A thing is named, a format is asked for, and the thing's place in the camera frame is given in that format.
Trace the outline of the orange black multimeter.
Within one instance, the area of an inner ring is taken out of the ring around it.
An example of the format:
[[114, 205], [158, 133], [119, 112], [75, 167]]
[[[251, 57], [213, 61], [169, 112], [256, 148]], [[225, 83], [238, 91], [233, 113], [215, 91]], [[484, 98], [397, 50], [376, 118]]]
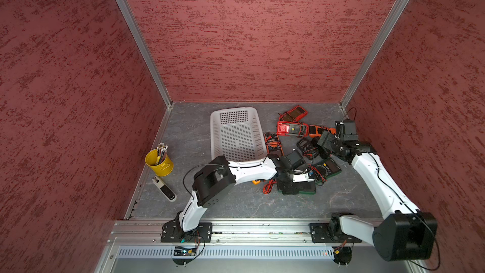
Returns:
[[264, 133], [266, 151], [268, 154], [275, 154], [277, 156], [283, 156], [282, 143], [276, 132]]

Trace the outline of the green multimeter DT9205A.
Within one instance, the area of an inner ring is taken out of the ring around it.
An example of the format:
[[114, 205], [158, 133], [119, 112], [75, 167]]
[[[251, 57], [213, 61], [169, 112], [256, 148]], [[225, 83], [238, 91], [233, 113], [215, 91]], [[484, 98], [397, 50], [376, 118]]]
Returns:
[[332, 158], [309, 166], [309, 175], [313, 177], [317, 185], [323, 185], [329, 178], [337, 176], [341, 171], [340, 166]]

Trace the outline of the red probe leads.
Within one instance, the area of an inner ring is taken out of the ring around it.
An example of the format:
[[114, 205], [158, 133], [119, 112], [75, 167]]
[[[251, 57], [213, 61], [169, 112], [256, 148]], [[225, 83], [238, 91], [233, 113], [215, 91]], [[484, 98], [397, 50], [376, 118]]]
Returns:
[[274, 187], [274, 185], [277, 184], [277, 180], [276, 179], [270, 179], [268, 180], [268, 182], [263, 186], [263, 194], [265, 195], [268, 195], [272, 192], [272, 189]]

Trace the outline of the white plastic perforated basket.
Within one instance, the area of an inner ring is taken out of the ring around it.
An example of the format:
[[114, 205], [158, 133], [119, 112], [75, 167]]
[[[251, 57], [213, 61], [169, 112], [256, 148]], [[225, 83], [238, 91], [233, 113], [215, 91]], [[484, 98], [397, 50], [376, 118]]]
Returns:
[[267, 155], [258, 112], [253, 107], [214, 111], [210, 115], [211, 156], [247, 162]]

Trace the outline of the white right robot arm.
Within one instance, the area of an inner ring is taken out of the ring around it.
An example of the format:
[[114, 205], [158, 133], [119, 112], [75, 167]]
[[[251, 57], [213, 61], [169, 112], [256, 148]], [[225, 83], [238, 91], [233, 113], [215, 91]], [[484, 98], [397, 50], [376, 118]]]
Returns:
[[325, 152], [347, 161], [365, 181], [376, 200], [383, 221], [372, 223], [352, 214], [338, 214], [333, 227], [344, 235], [372, 245], [379, 256], [394, 260], [427, 260], [436, 243], [438, 222], [423, 212], [399, 188], [385, 169], [377, 151], [367, 142], [346, 140], [343, 134], [325, 131], [317, 145]]

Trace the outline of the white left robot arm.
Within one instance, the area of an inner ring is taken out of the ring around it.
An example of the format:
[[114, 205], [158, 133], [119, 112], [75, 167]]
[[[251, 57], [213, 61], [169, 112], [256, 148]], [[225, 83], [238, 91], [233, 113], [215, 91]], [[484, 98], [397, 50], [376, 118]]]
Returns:
[[190, 199], [176, 218], [178, 231], [183, 233], [195, 230], [207, 209], [221, 201], [236, 185], [273, 178], [285, 185], [314, 181], [304, 171], [293, 168], [286, 156], [275, 154], [246, 162], [229, 161], [221, 155], [200, 168], [193, 177]]

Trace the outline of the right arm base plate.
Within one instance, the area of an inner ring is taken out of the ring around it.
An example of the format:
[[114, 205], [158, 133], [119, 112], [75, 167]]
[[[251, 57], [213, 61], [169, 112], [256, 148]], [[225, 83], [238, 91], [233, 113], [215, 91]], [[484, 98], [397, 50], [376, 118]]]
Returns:
[[360, 239], [344, 234], [341, 227], [334, 222], [310, 223], [309, 231], [313, 243], [338, 244], [345, 241], [347, 243], [362, 242]]

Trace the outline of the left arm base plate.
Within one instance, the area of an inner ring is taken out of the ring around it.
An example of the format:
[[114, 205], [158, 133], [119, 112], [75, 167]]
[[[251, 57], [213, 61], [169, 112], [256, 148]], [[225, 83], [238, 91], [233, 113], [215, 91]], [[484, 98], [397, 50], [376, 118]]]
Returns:
[[198, 227], [192, 231], [183, 231], [178, 223], [169, 221], [162, 227], [160, 237], [161, 243], [182, 243], [194, 240], [202, 240], [203, 243], [211, 242], [213, 224], [210, 222], [200, 222]]

